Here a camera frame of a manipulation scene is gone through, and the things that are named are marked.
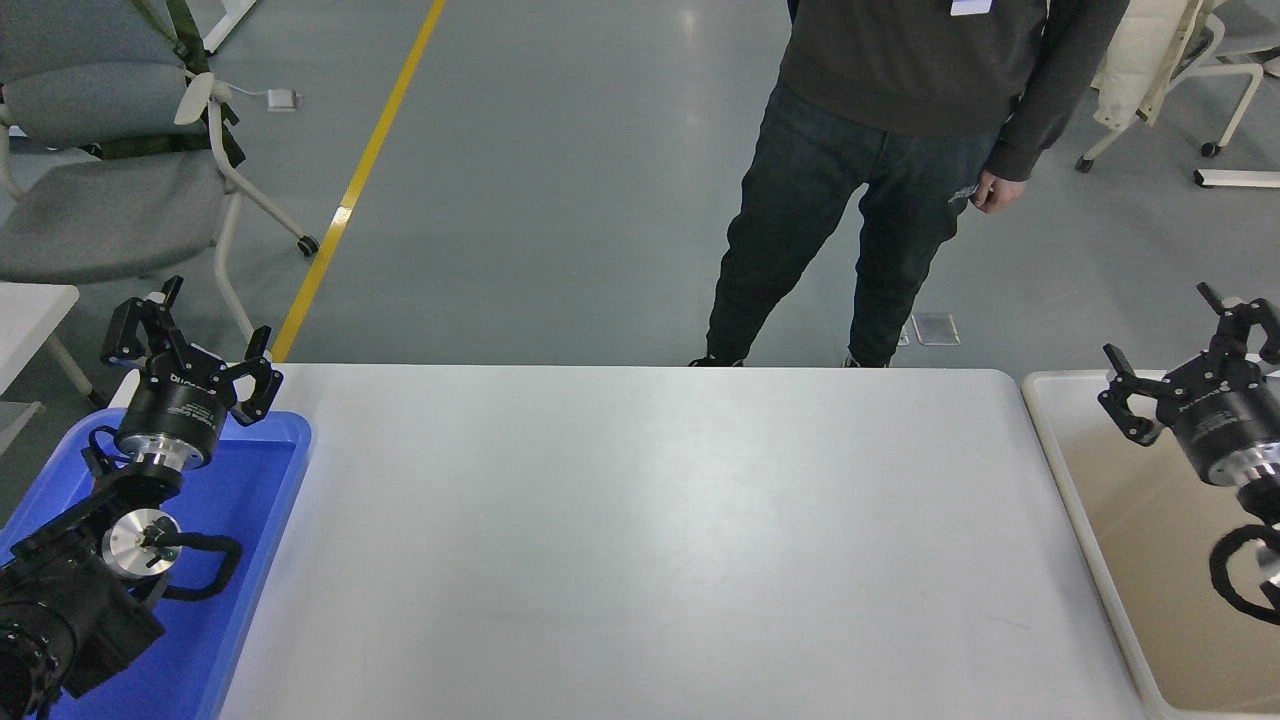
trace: power outlet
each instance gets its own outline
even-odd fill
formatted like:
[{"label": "power outlet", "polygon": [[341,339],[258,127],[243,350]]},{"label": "power outlet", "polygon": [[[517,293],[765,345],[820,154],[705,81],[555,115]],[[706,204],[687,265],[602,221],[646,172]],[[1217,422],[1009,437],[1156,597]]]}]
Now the power outlet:
[{"label": "power outlet", "polygon": [[270,113],[289,113],[298,109],[298,94],[292,90],[268,90],[266,109]]}]

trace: sneaker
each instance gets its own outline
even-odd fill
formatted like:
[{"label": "sneaker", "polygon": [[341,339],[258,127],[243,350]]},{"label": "sneaker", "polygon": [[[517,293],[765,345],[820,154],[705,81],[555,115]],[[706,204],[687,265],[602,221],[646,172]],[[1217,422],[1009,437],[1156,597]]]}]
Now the sneaker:
[{"label": "sneaker", "polygon": [[741,360],[735,360],[732,363],[726,363],[726,361],[721,360],[719,357],[716,357],[714,355],[707,355],[704,357],[699,357],[698,360],[691,361],[689,364],[689,366],[690,368],[741,368],[742,366],[742,361]]},{"label": "sneaker", "polygon": [[845,354],[845,361],[841,363],[840,366],[841,368],[888,368],[888,363],[884,363],[883,365],[863,365],[858,360],[854,360],[854,355],[851,352],[846,352]]}]

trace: chair caster wheel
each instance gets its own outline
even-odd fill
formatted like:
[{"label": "chair caster wheel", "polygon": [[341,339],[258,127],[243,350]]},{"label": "chair caster wheel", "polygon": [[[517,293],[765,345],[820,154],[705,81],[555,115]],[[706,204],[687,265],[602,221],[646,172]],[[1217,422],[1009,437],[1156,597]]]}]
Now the chair caster wheel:
[{"label": "chair caster wheel", "polygon": [[310,258],[320,252],[320,243],[310,234],[305,234],[298,238],[298,252],[302,252],[303,258]]}]

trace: beige plastic tray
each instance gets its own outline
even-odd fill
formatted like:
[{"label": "beige plastic tray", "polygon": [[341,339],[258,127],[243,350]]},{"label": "beige plastic tray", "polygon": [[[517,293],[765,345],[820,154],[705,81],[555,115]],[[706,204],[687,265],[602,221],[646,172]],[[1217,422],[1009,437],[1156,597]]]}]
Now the beige plastic tray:
[{"label": "beige plastic tray", "polygon": [[[1280,720],[1280,626],[1233,610],[1208,577],[1213,543],[1257,519],[1199,482],[1170,430],[1125,439],[1098,405],[1106,386],[1103,370],[1033,373],[1023,397],[1143,702],[1153,717]],[[1146,402],[1132,407],[1149,418]],[[1230,570],[1267,606],[1251,552]]]}]

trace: name badge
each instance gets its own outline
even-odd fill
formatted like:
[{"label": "name badge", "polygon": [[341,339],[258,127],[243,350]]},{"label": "name badge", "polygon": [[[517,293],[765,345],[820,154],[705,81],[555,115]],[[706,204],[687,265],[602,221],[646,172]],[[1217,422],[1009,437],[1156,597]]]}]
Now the name badge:
[{"label": "name badge", "polygon": [[951,17],[982,15],[991,12],[992,0],[951,0]]}]

